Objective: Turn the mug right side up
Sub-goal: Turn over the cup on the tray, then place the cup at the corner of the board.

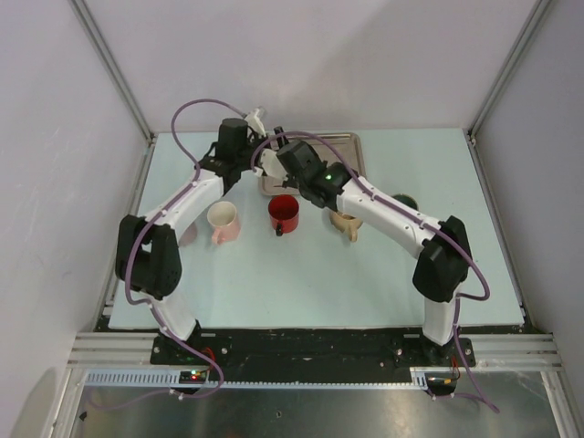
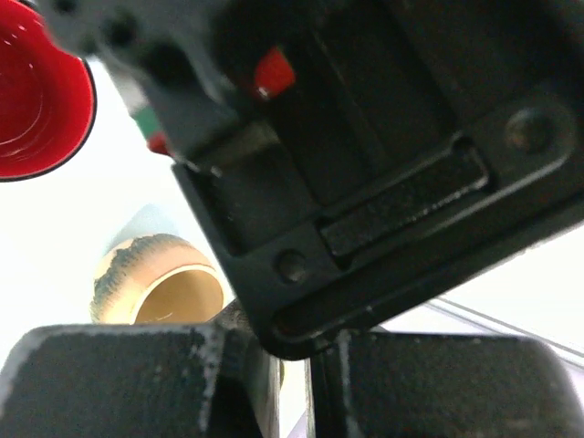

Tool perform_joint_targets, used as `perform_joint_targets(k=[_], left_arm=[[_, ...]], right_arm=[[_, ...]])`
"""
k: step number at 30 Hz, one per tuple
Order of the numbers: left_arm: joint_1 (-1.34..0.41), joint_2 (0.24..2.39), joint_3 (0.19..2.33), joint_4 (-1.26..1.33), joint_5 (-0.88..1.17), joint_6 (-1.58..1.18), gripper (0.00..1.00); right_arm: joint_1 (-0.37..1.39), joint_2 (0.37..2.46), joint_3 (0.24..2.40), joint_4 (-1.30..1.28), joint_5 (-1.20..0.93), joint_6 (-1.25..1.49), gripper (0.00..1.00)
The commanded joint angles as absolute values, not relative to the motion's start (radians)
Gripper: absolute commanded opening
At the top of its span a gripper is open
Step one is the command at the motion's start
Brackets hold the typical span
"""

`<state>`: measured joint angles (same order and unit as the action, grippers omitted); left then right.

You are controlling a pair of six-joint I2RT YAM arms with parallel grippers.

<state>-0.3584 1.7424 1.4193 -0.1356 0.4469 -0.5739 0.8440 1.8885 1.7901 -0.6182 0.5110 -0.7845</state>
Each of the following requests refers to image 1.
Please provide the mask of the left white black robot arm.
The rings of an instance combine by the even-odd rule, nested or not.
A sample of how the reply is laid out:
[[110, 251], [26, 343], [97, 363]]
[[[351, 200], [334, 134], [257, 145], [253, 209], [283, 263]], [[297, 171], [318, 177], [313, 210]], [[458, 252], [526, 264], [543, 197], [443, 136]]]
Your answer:
[[161, 333], [173, 339], [171, 354], [183, 364], [201, 357], [203, 343], [192, 335], [197, 319], [177, 290], [183, 272], [179, 240], [243, 172], [260, 167], [253, 154], [267, 138], [256, 115], [223, 120], [217, 140], [170, 199], [143, 216], [128, 214], [120, 221], [115, 274], [124, 283], [126, 299], [149, 307]]

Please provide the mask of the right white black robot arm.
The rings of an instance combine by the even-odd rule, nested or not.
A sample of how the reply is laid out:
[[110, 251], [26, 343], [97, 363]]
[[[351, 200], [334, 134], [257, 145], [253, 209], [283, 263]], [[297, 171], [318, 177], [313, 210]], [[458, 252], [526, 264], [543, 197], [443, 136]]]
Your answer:
[[444, 365], [454, 355], [455, 295], [472, 259], [464, 223], [454, 216], [440, 221], [387, 197], [342, 157], [326, 162], [306, 141], [264, 151], [256, 162], [316, 207], [356, 217], [416, 260], [412, 283], [424, 297], [422, 355], [434, 366]]

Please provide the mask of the beige ceramic mug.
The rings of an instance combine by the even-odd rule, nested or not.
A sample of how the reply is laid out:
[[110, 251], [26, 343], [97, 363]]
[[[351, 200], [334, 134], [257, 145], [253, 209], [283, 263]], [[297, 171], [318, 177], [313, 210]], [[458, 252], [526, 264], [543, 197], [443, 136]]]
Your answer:
[[363, 224], [359, 218], [349, 214], [331, 211], [329, 213], [329, 220], [332, 226], [341, 234], [345, 235], [352, 243], [357, 241], [358, 231]]

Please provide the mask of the red ceramic mug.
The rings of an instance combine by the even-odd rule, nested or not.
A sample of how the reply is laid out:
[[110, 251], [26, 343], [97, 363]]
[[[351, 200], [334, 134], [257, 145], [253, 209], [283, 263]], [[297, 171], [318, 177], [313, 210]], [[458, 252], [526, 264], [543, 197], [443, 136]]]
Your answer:
[[274, 196], [268, 204], [268, 214], [276, 236], [294, 232], [299, 223], [299, 202], [288, 194]]

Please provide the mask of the green ceramic mug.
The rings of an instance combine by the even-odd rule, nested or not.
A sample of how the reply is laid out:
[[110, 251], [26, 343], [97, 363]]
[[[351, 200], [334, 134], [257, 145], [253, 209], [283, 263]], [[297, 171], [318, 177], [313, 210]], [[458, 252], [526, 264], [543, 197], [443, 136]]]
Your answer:
[[392, 198], [406, 206], [408, 206], [409, 208], [417, 211], [418, 210], [418, 204], [417, 202], [410, 196], [404, 193], [398, 193], [392, 196]]

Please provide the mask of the mauve ceramic cup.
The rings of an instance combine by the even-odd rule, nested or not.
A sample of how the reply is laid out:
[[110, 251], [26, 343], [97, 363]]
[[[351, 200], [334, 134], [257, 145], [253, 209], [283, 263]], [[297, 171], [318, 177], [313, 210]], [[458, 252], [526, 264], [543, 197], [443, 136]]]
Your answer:
[[195, 239], [197, 238], [198, 231], [197, 225], [195, 222], [192, 222], [182, 233], [181, 237], [179, 238], [179, 247], [185, 247], [187, 245], [192, 244]]

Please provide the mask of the pink ceramic mug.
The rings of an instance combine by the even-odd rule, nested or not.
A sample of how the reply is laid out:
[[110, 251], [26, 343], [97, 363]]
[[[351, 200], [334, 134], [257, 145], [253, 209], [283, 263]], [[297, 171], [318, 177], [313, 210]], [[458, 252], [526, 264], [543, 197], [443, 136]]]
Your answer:
[[238, 211], [233, 203], [227, 201], [214, 203], [207, 212], [207, 221], [213, 228], [211, 239], [214, 245], [233, 242], [240, 234]]

